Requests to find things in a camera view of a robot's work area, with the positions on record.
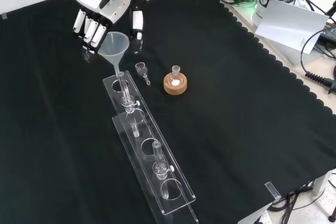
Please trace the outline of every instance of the black tablecloth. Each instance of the black tablecloth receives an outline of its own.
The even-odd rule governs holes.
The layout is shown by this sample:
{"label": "black tablecloth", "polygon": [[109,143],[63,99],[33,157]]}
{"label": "black tablecloth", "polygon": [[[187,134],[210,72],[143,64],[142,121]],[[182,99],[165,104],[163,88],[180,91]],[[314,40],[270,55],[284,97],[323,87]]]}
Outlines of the black tablecloth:
{"label": "black tablecloth", "polygon": [[[335,117],[218,0],[152,0],[129,70],[196,195],[201,223],[236,223],[336,167]],[[0,22],[0,223],[153,223],[111,118],[102,58],[72,34],[74,0]],[[113,30],[128,34],[128,16]],[[134,68],[144,61],[151,85]],[[188,77],[163,90],[173,65]]]}

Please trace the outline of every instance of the plastic funnel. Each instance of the plastic funnel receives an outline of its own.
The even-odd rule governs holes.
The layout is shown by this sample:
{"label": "plastic funnel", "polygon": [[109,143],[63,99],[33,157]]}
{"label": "plastic funnel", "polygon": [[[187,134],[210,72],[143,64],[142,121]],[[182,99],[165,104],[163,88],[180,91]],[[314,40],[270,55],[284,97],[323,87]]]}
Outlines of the plastic funnel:
{"label": "plastic funnel", "polygon": [[98,54],[102,55],[115,69],[115,74],[119,72],[119,62],[130,45],[129,38],[118,31],[107,33],[104,42],[101,44]]}

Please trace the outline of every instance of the clear acrylic stand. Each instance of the clear acrylic stand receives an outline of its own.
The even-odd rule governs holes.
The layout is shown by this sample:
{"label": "clear acrylic stand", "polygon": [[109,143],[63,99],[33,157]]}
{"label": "clear acrylic stand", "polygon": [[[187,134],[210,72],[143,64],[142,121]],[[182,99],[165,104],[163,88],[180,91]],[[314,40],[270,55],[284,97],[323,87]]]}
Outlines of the clear acrylic stand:
{"label": "clear acrylic stand", "polygon": [[129,72],[119,72],[103,83],[118,114],[112,119],[115,128],[156,222],[198,223],[190,205],[196,197]]}

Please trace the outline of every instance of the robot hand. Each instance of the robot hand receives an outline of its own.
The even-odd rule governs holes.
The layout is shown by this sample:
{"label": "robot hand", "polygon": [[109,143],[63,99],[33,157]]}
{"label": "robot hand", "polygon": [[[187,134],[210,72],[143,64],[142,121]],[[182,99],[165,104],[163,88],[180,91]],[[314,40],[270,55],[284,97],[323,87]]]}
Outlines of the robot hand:
{"label": "robot hand", "polygon": [[143,15],[140,6],[135,0],[76,0],[82,8],[79,10],[74,33],[83,38],[83,47],[95,54],[104,41],[109,27],[115,24],[131,7],[132,33],[135,39],[134,52],[139,52],[142,47]]}

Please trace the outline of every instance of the white table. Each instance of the white table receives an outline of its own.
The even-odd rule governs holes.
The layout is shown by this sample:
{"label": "white table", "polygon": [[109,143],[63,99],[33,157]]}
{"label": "white table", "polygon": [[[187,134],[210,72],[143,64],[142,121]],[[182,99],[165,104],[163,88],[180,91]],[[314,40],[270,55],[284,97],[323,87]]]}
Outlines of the white table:
{"label": "white table", "polygon": [[[319,5],[322,9],[327,11],[331,6],[333,1],[335,0],[311,0],[315,4]],[[242,23],[244,27],[246,27],[250,32],[255,33],[256,28],[251,25],[249,22],[246,22],[246,20],[242,17],[240,13],[238,13],[232,6],[226,5],[226,7],[229,8],[229,10],[234,14],[234,16],[238,19],[239,22]],[[295,73],[297,78],[303,81],[303,84],[308,86],[310,88],[310,91],[315,93],[317,96],[317,99],[320,99],[323,101],[325,106],[328,106],[333,113],[336,113],[336,94],[330,94],[328,95],[328,89],[324,86],[319,85],[318,83],[306,78],[305,72],[301,68],[301,66],[293,66],[287,58],[275,48],[272,43],[264,39],[263,37],[255,35],[257,38],[260,39],[260,43],[264,45],[264,47],[269,51],[270,54],[276,56],[277,60],[281,61],[285,67],[288,67],[290,69],[290,72]],[[333,78],[332,72],[333,68],[336,65],[336,61],[329,59],[326,56],[322,56],[319,59],[312,61],[311,63],[308,63],[305,65],[305,68],[313,72],[315,74],[318,74],[320,76],[326,77],[326,78]],[[329,178],[330,178],[331,172],[328,172],[326,175],[318,178],[315,182],[313,193],[315,195],[320,195]],[[267,208],[271,205],[266,205],[265,207],[259,209],[258,211],[252,213],[250,216],[246,217],[245,219],[238,222],[238,224],[253,224],[263,212],[267,210]]]}

